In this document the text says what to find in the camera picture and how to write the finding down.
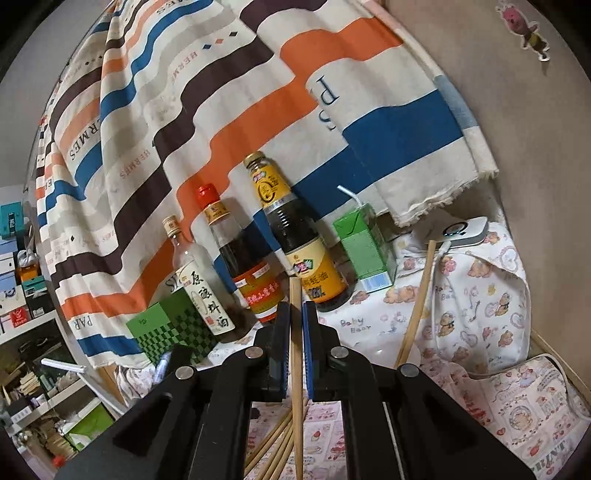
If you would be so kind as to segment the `wooden chopstick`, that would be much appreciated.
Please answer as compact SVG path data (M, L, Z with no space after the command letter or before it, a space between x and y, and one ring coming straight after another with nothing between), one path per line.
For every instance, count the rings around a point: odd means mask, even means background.
M304 385L301 280L290 276L290 378L293 396L294 467L297 480L304 479Z
M429 286L430 286L430 282L431 282L431 275L432 275L433 263L434 263L434 259L435 259L435 253L436 253L436 241L430 240L428 243L425 267L423 270L423 274L422 274L421 283L419 286L419 291L417 294L415 306L414 306L414 309L413 309L413 312L412 312L403 342L401 344L401 348L399 350L399 354L398 354L396 363L394 363L394 368L399 368L400 366L402 366L404 363L406 363L408 361L408 358L410 356L410 352L411 352L412 345L414 343L414 340L415 340L415 337L417 334L419 323L420 323L421 318L423 316L423 311L424 311L424 307L425 307L425 303L426 303L426 299L427 299L427 294L428 294L428 290L429 290Z
M259 463L259 460L263 458L263 455L265 455L270 447L273 446L273 443L276 442L276 439L280 437L280 435L283 433L283 430L286 429L288 424L290 424L290 419L291 411L288 411L283 415L283 417L281 417L280 422L277 423L272 430L270 430L270 433L266 435L266 437L263 439L263 442L260 443L259 446L257 446L256 449L252 451L252 453L249 453L249 455L245 457L245 471L243 471L243 474L249 474L254 466Z

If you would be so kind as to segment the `beige wooden side panel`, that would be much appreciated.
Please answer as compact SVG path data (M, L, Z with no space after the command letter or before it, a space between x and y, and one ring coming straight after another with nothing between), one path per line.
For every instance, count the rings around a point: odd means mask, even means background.
M549 42L525 50L494 1L392 1L392 14L446 72L478 120L530 282L533 327L590 379L590 81L549 20L519 10Z

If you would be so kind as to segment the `red cap vinegar bottle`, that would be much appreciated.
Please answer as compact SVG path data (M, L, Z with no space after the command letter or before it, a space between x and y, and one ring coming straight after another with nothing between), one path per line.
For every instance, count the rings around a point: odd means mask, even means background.
M198 187L195 197L233 284L260 323L273 321L284 293L270 263L221 201L214 184Z

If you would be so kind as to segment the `cluttered storage shelf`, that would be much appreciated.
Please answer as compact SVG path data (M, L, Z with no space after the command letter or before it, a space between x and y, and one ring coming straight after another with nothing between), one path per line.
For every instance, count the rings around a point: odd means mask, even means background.
M66 330L41 264L33 210L1 203L1 431L38 479L52 479L117 413Z

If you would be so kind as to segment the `baby bear print cloth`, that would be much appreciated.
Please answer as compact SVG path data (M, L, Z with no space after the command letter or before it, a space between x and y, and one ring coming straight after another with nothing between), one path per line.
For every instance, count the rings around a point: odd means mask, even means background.
M388 289L356 287L346 304L318 316L342 344L391 367L418 299L433 226L417 226L392 245L398 264ZM492 222L481 242L437 251L411 362L459 401L482 396L487 378L523 362L531 332L530 291L508 229Z

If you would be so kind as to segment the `green drink carton with straw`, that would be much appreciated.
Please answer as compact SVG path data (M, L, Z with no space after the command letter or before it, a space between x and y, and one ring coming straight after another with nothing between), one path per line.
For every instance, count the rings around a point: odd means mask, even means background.
M332 226L363 290L371 293L392 287L396 259L384 239L373 207L344 186L338 185L337 189L356 202L356 208L332 222Z

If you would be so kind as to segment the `clear cooking wine bottle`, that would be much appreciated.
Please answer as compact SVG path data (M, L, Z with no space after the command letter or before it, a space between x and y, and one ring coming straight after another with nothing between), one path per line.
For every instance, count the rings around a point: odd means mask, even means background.
M173 245L172 266L177 282L193 303L208 329L220 342L229 342L238 330L230 316L236 312L233 297L225 289L204 247L189 240L174 215L162 220Z

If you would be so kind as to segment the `yellow label oyster sauce bottle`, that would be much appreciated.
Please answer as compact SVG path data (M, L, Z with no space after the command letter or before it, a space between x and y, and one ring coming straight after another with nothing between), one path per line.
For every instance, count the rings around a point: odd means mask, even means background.
M351 296L351 288L322 241L303 201L291 191L273 160L260 151L245 157L271 233L287 257L291 270L318 311L337 309Z

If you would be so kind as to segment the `green checkered box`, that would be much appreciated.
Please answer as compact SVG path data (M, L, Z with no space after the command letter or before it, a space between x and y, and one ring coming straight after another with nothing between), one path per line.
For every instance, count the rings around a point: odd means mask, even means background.
M175 345L190 347L200 362L218 343L183 289L138 313L126 327L153 365Z

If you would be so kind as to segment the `red print patterned tablecloth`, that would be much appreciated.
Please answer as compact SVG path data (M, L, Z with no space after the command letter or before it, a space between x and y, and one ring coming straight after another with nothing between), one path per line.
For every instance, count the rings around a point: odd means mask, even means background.
M553 479L565 470L590 427L590 413L562 371L548 356L531 358L504 372L473 379L459 364L433 356L422 370L492 433L539 479ZM442 406L430 403L438 431L431 435L437 459L420 450L423 464L433 467L433 479L496 479L509 476L500 454L486 447L484 457L470 453L475 441ZM304 476L342 479L345 437L338 402L310 403L304 419Z

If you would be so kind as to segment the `wooden chopstick on table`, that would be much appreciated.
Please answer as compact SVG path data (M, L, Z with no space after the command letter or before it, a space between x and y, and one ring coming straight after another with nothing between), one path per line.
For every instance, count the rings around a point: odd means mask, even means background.
M283 415L283 417L281 417L280 422L277 423L272 430L270 430L270 433L266 435L266 437L263 439L263 442L260 443L259 446L257 446L256 449L252 451L252 453L249 453L249 455L245 457L245 471L243 471L243 474L249 474L254 466L259 463L259 460L263 458L263 455L265 455L270 447L273 446L273 443L276 442L276 439L280 437L280 435L283 433L283 430L286 429L288 424L290 424L290 419L291 411L288 411Z

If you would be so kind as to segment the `striped Hermes Paris curtain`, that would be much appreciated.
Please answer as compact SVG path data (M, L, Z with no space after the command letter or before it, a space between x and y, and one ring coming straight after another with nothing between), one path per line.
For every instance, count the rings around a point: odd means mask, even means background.
M116 1L41 125L42 252L95 367L147 362L126 324L164 293L166 216L216 253L200 185L283 258L242 164L252 152L276 162L328 244L348 191L408 226L498 172L459 92L375 1Z

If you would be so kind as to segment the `white round-dial device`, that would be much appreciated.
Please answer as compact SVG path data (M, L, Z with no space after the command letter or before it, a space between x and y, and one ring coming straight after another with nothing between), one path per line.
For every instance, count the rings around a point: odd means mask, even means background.
M431 241L441 246L467 247L482 243L489 232L489 220L485 216L461 220L455 217L432 219L415 230L419 246L427 247Z

